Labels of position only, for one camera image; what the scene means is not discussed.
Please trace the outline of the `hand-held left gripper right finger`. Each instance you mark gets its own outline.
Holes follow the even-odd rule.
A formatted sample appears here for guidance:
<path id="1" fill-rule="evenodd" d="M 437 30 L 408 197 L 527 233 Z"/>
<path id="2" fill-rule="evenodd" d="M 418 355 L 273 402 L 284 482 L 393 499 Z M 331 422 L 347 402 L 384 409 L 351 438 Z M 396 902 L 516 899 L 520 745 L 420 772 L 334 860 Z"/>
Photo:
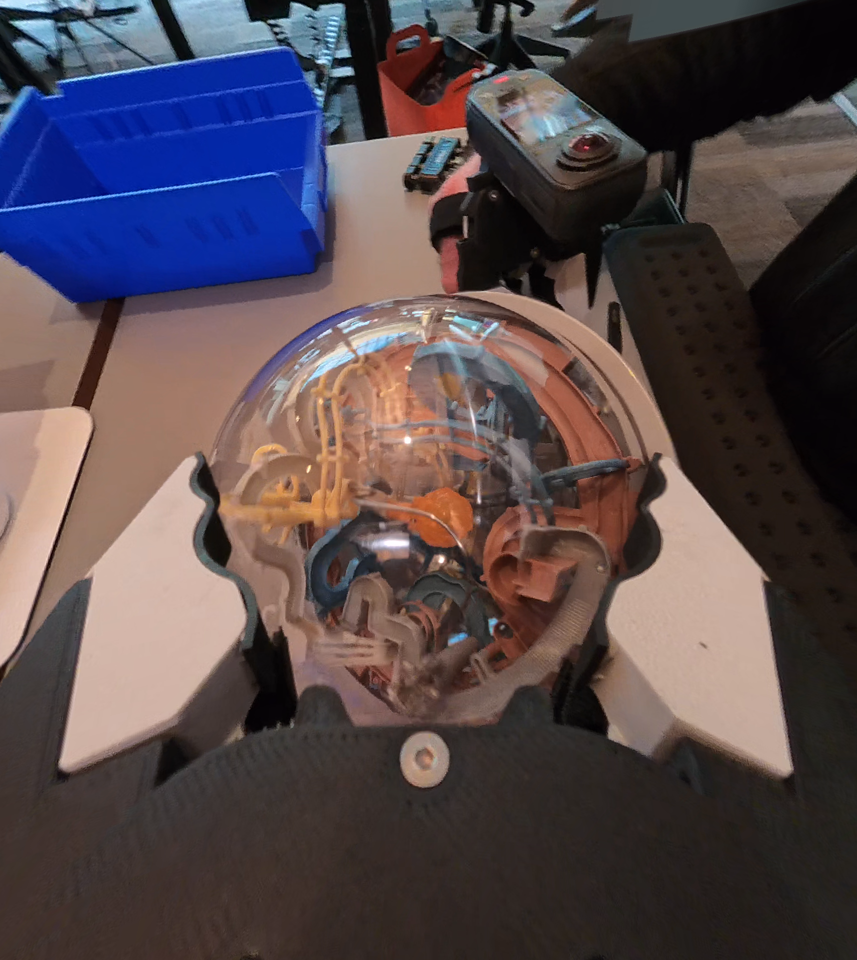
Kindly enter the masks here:
<path id="1" fill-rule="evenodd" d="M 610 578 L 586 551 L 579 614 L 552 692 L 555 720 L 658 762 L 691 741 L 770 778 L 794 771 L 767 578 L 677 463 L 653 457 Z"/>

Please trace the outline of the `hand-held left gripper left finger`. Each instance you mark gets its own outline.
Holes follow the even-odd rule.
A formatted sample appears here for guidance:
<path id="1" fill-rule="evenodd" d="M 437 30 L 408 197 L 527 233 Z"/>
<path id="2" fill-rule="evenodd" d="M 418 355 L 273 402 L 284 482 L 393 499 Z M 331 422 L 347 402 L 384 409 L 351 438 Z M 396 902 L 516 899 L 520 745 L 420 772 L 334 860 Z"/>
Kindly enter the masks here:
<path id="1" fill-rule="evenodd" d="M 193 760 L 297 707 L 288 641 L 270 633 L 200 453 L 185 458 L 86 577 L 86 612 L 59 769 L 148 743 Z"/>

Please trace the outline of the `clear maze ball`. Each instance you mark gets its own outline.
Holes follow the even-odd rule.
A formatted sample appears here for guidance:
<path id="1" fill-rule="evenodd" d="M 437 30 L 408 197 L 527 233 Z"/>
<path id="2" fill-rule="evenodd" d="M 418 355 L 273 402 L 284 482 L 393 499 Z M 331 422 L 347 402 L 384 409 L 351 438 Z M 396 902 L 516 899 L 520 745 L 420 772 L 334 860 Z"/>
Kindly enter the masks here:
<path id="1" fill-rule="evenodd" d="M 672 451 L 598 333 L 514 294 L 428 295 L 281 349 L 209 465 L 299 692 L 334 689 L 360 725 L 476 725 L 572 678 Z"/>

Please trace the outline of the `person's right forearm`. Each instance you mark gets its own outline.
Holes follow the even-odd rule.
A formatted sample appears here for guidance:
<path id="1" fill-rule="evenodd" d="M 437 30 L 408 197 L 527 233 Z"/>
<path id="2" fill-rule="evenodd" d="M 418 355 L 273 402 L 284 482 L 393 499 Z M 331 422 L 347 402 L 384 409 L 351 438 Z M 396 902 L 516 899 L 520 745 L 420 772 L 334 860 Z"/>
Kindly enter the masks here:
<path id="1" fill-rule="evenodd" d="M 651 153 L 831 99 L 857 80 L 857 2 L 804 2 L 660 37 L 601 30 L 553 78 Z"/>

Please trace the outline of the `person's right hand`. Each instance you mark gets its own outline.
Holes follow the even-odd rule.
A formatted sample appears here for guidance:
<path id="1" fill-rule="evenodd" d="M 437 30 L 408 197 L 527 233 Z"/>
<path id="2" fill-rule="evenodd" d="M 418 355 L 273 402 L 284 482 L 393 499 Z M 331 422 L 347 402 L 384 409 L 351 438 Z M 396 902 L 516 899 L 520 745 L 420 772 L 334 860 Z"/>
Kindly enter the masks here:
<path id="1" fill-rule="evenodd" d="M 460 279 L 460 245 L 470 235 L 468 216 L 469 181 L 479 174 L 482 159 L 473 153 L 429 198 L 427 209 L 429 241 L 439 260 L 440 279 L 446 294 L 483 291 L 488 285 L 465 285 Z"/>

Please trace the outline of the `white card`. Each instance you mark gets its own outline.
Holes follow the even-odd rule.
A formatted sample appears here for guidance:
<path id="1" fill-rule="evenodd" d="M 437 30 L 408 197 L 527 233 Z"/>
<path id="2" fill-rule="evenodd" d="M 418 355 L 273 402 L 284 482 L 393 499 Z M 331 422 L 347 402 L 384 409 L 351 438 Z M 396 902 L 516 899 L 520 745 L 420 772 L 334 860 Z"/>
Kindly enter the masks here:
<path id="1" fill-rule="evenodd" d="M 77 407 L 0 413 L 0 479 L 13 504 L 0 543 L 0 668 L 26 634 L 94 430 Z"/>

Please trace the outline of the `orange bag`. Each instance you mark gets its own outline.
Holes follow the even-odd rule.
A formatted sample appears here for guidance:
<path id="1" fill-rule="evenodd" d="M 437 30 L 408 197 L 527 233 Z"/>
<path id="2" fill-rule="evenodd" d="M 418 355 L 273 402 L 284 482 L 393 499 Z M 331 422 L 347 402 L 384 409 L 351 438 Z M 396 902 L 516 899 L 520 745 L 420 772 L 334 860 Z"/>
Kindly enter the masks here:
<path id="1" fill-rule="evenodd" d="M 471 87 L 499 71 L 476 48 L 453 36 L 430 36 L 421 24 L 393 32 L 377 65 L 390 137 L 463 128 Z"/>

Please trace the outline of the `black dimpled foam pad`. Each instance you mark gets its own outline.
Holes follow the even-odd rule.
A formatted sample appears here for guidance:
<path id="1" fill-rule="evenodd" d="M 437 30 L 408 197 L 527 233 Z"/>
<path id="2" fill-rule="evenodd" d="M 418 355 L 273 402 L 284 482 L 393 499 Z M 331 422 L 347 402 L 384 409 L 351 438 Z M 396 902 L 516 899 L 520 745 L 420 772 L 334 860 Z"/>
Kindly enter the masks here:
<path id="1" fill-rule="evenodd" d="M 857 696 L 857 527 L 823 500 L 785 432 L 721 240 L 701 223 L 626 227 L 604 259 L 681 470 Z"/>

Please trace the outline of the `person's black jacket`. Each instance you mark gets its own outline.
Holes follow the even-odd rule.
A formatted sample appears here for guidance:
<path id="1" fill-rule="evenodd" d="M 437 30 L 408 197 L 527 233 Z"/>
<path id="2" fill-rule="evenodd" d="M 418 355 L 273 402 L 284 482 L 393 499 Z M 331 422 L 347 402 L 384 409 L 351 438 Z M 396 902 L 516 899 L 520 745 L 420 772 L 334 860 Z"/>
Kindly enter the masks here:
<path id="1" fill-rule="evenodd" d="M 857 173 L 750 298 L 789 437 L 823 492 L 857 521 Z"/>

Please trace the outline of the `blue plastic bin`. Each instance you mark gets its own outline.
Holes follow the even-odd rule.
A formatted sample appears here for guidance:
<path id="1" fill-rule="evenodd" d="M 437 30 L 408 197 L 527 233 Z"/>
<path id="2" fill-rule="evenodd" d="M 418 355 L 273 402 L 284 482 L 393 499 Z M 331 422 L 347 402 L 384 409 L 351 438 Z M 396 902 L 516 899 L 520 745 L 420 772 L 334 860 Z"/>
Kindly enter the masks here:
<path id="1" fill-rule="evenodd" d="M 76 304 L 315 271 L 327 135 L 288 47 L 22 90 L 0 251 Z"/>

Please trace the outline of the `black metal post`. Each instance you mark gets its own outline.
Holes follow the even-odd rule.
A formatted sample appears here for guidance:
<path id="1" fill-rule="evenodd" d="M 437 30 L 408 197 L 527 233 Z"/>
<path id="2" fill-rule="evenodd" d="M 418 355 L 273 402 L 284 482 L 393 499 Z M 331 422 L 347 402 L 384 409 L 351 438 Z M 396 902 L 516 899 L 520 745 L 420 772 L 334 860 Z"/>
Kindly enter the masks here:
<path id="1" fill-rule="evenodd" d="M 389 1 L 344 1 L 354 86 L 365 138 L 388 137 L 378 66 L 393 32 Z"/>

